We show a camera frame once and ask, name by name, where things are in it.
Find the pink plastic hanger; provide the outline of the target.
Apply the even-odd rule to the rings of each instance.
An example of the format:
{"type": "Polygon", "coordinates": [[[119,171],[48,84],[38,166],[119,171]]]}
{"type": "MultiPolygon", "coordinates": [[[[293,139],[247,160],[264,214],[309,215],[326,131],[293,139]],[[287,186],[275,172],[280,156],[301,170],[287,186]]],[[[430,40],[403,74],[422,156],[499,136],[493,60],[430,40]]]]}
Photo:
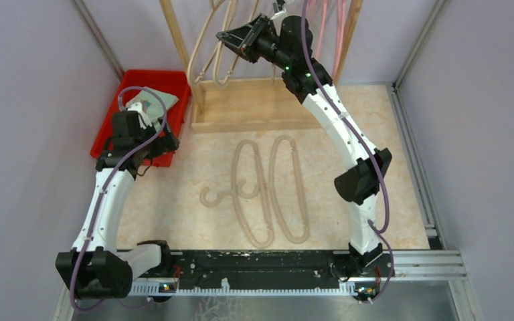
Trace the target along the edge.
{"type": "Polygon", "coordinates": [[[312,25],[316,13],[317,2],[317,0],[308,0],[306,19],[309,25],[312,25]]]}
{"type": "Polygon", "coordinates": [[[323,0],[322,11],[321,11],[321,24],[320,24],[319,37],[317,40],[317,48],[316,48],[316,59],[319,59],[321,56],[321,53],[322,53],[323,38],[324,38],[324,34],[325,34],[325,26],[326,26],[326,21],[327,21],[328,5],[329,5],[329,0],[323,0]]]}
{"type": "Polygon", "coordinates": [[[343,36],[344,36],[345,22],[346,22],[346,8],[347,8],[346,0],[337,0],[336,44],[335,44],[335,56],[334,56],[333,69],[332,69],[332,78],[334,78],[336,76],[336,73],[337,73],[337,70],[338,70],[338,67],[340,64],[341,50],[343,47],[343,36]]]}

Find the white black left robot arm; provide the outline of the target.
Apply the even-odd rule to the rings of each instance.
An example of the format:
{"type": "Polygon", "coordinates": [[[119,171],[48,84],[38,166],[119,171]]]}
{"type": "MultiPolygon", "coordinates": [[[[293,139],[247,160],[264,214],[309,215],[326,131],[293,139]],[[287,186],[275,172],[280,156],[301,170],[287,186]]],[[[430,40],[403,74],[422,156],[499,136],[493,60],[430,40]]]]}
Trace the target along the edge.
{"type": "Polygon", "coordinates": [[[111,118],[112,134],[96,160],[95,188],[84,224],[55,267],[73,300],[125,298],[133,282],[152,271],[169,275],[174,267],[165,241],[142,241],[117,251],[117,235],[126,199],[145,160],[178,149],[165,107],[131,104],[111,118]]]}

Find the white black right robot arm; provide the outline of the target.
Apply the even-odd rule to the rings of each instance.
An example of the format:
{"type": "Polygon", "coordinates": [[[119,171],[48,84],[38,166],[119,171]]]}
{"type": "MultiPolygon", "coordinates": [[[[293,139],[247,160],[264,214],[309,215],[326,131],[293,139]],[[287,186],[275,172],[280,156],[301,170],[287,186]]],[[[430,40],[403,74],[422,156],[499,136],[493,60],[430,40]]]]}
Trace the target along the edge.
{"type": "Polygon", "coordinates": [[[263,58],[279,67],[286,89],[338,148],[346,171],[335,178],[334,186],[351,211],[350,266],[357,275],[368,275],[383,253],[380,235],[390,223],[384,177],[392,154],[388,148],[376,147],[347,112],[331,76],[313,56],[308,21],[291,15],[275,27],[272,19],[259,15],[240,27],[217,32],[216,37],[247,62],[263,58]]]}

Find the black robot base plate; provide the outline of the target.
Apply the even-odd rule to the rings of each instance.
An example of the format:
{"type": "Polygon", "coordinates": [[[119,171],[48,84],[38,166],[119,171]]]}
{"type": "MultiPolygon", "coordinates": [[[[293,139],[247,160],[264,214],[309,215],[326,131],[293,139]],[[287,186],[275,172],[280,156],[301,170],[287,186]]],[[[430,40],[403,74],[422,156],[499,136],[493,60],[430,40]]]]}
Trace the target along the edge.
{"type": "Polygon", "coordinates": [[[353,282],[378,286],[394,274],[386,252],[364,261],[349,250],[181,250],[139,279],[182,292],[289,294],[338,290],[353,282]]]}

